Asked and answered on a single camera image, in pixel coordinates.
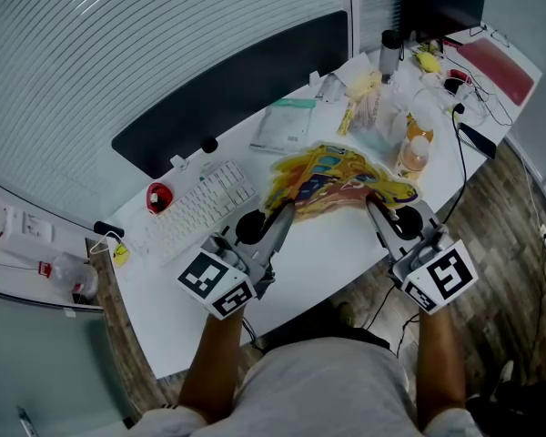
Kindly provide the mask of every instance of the black phone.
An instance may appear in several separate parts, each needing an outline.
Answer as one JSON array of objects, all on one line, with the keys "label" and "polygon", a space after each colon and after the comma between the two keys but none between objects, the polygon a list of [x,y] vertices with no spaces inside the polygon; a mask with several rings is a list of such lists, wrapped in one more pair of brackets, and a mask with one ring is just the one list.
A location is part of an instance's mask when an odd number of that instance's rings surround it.
[{"label": "black phone", "polygon": [[495,158],[495,144],[465,123],[459,123],[459,138],[485,157],[491,160]]}]

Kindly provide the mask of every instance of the black and white marker cube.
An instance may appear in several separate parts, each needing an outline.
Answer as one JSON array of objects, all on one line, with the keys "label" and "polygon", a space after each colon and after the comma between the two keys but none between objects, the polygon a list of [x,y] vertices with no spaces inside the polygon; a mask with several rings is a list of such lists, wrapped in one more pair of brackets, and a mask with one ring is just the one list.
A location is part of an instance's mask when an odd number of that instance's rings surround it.
[{"label": "black and white marker cube", "polygon": [[469,253],[463,241],[459,240],[411,272],[401,289],[432,314],[457,298],[478,278]]},{"label": "black and white marker cube", "polygon": [[180,288],[217,319],[226,318],[256,297],[247,274],[198,245],[182,255],[178,266],[186,267],[177,276]]}]

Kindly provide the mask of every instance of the white keyboard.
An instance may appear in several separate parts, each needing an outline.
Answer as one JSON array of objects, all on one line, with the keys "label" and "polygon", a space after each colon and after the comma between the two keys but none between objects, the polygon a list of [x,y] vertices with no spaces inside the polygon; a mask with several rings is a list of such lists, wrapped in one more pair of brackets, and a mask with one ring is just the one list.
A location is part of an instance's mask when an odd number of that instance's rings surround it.
[{"label": "white keyboard", "polygon": [[159,215],[147,217],[132,246],[145,258],[165,265],[255,196],[255,189],[228,161]]}]

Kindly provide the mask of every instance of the wooden floor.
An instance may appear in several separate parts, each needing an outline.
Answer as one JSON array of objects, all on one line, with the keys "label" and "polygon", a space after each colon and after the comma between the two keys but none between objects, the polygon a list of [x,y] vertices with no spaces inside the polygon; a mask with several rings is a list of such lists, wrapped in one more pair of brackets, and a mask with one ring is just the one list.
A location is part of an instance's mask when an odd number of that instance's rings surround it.
[{"label": "wooden floor", "polygon": [[[534,198],[541,222],[546,223],[546,201],[535,187]],[[440,217],[449,206],[441,210]],[[488,161],[469,181],[448,223],[451,235],[467,245],[480,274],[480,281],[452,303],[465,350],[468,392],[492,388],[509,359],[516,361],[516,372],[523,381],[546,378],[542,244],[521,162],[507,145],[500,146],[496,160]],[[140,412],[175,403],[184,373],[154,379],[126,315],[108,256],[99,255],[93,263],[100,273],[97,300],[105,309],[116,361],[133,403]],[[367,324],[391,287],[384,275],[387,268],[382,261],[330,300],[335,305],[349,301],[357,313],[357,325]],[[540,333],[532,351],[541,293]],[[393,290],[370,331],[396,349],[403,322],[416,312],[411,301]],[[418,324],[410,324],[400,360],[411,377],[418,337]],[[259,357],[258,351],[244,348],[239,378]]]}]

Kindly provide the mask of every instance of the gray t-shirt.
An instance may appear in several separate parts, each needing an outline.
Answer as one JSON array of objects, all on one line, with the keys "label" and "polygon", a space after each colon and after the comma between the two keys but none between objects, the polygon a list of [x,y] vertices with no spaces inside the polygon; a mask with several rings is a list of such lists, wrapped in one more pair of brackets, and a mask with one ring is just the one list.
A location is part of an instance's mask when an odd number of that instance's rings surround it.
[{"label": "gray t-shirt", "polygon": [[[153,410],[130,436],[421,436],[406,383],[384,348],[337,338],[303,341],[272,351],[248,372],[228,418],[207,425],[188,408]],[[460,409],[437,416],[424,435],[481,436]]]}]

